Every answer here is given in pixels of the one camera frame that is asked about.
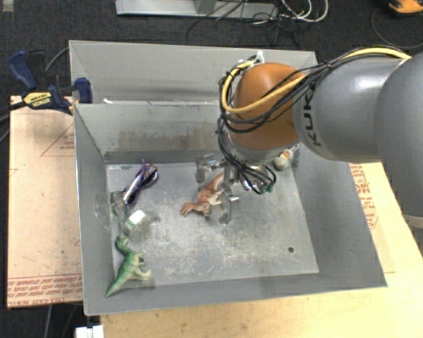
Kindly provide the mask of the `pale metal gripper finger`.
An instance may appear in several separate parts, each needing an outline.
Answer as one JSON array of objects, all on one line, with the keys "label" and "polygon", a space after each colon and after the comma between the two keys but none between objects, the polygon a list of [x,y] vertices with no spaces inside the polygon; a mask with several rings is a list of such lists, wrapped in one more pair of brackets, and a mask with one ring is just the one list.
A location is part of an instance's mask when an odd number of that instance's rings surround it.
[{"label": "pale metal gripper finger", "polygon": [[213,155],[206,155],[196,161],[195,179],[197,183],[205,181],[205,174],[223,166],[222,159],[216,159]]},{"label": "pale metal gripper finger", "polygon": [[231,221],[233,210],[239,202],[239,197],[233,193],[231,189],[226,189],[221,194],[221,204],[223,214],[219,218],[219,222],[222,225],[227,225]]}]

